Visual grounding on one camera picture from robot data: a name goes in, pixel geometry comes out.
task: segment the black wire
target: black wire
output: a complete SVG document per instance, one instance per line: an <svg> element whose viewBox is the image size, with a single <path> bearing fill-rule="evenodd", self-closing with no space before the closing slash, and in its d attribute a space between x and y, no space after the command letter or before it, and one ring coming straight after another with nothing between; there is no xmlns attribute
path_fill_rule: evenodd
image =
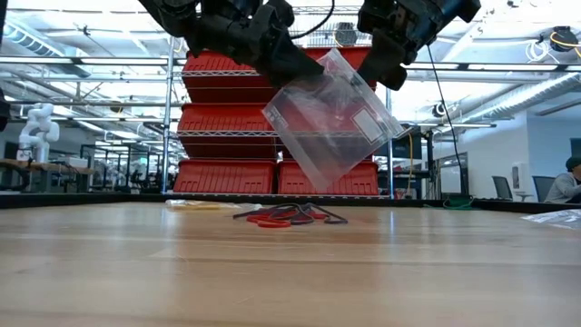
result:
<svg viewBox="0 0 581 327"><path fill-rule="evenodd" d="M305 37L313 32L315 32L316 30L320 29L321 26L325 25L325 23L327 23L329 21L329 18L333 15L333 12L335 11L335 0L330 0L330 10L329 13L327 14L327 17L325 17L325 19L323 19L322 21L320 21L320 23L318 23L317 25L315 25L315 27L311 28L309 31L305 32L305 33L301 33L299 35L292 35L290 37L291 40L296 40L298 38L302 38Z"/></svg>
<svg viewBox="0 0 581 327"><path fill-rule="evenodd" d="M442 93L442 85L439 83L438 78L438 70L436 69L436 64L434 63L434 57L432 56L432 51L428 47L428 54L429 54L429 61L432 63L432 67L434 68L434 76L436 76L436 83L438 84L439 96L442 99L442 106L444 107L444 111L446 112L446 117L448 118L448 123L450 124L450 128L452 129L452 140L454 141L454 154L456 155L456 160L458 160L458 168L460 168L460 184L462 191L466 191L468 193L468 189L466 189L466 184L464 183L464 174L462 171L462 163L460 162L460 156L458 155L458 140L456 139L456 132L454 132L454 125L452 124L452 120L450 119L450 114L448 113L448 107L446 106L446 100L444 100L444 94Z"/></svg>

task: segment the red plastic bin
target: red plastic bin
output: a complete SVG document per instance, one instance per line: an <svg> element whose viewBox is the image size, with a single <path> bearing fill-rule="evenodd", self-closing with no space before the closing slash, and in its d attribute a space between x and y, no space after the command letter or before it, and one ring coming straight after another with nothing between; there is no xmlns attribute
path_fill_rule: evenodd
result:
<svg viewBox="0 0 581 327"><path fill-rule="evenodd" d="M378 166L373 162L358 164L323 192L314 188L296 162L281 162L279 169L279 194L379 195Z"/></svg>
<svg viewBox="0 0 581 327"><path fill-rule="evenodd" d="M180 132L267 132L265 104L185 104ZM276 159L274 137L181 136L190 158Z"/></svg>
<svg viewBox="0 0 581 327"><path fill-rule="evenodd" d="M178 131L272 131L266 104L185 104Z"/></svg>
<svg viewBox="0 0 581 327"><path fill-rule="evenodd" d="M324 56L329 48L308 48L304 51L313 59ZM341 54L355 68L359 68L369 52L368 47L343 47ZM184 72L250 72L247 65L236 64L222 54L204 51L198 58L188 54ZM194 103L268 103L277 93L265 77L258 75L199 75L185 76L183 82Z"/></svg>
<svg viewBox="0 0 581 327"><path fill-rule="evenodd" d="M272 193L274 162L184 160L175 193Z"/></svg>

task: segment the wooden tabletop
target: wooden tabletop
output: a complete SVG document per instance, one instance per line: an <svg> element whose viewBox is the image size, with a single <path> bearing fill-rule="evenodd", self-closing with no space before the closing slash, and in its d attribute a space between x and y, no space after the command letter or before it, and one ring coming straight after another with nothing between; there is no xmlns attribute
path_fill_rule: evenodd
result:
<svg viewBox="0 0 581 327"><path fill-rule="evenodd" d="M0 326L579 326L581 233L520 214L331 208L261 229L119 203L0 211Z"/></svg>
<svg viewBox="0 0 581 327"><path fill-rule="evenodd" d="M15 160L15 159L0 159L0 163L14 164L21 168L29 168L27 161ZM61 172L68 173L69 168L63 164L58 163L30 163L31 170L44 170L47 172ZM93 169L89 168L74 168L79 174L94 174Z"/></svg>

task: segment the black chair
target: black chair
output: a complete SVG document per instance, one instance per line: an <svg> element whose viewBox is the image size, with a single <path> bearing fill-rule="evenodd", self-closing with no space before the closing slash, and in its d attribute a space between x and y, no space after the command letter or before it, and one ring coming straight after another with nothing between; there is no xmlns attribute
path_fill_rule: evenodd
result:
<svg viewBox="0 0 581 327"><path fill-rule="evenodd" d="M497 189L497 197L512 200L512 192L510 192L508 179L502 176L492 176L492 180L494 181L494 187Z"/></svg>
<svg viewBox="0 0 581 327"><path fill-rule="evenodd" d="M533 182L535 183L535 189L537 190L538 201L543 203L547 198L551 187L553 187L555 177L533 176Z"/></svg>

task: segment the white humanoid robot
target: white humanoid robot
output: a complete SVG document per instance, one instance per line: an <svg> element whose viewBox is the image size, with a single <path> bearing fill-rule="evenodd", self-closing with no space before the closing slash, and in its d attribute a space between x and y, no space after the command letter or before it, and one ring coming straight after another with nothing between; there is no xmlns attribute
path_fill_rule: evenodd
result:
<svg viewBox="0 0 581 327"><path fill-rule="evenodd" d="M40 109L28 111L28 120L18 138L17 159L28 161L35 160L38 163L48 161L49 142L56 142L60 136L60 128L51 120L54 106L52 104L37 104Z"/></svg>

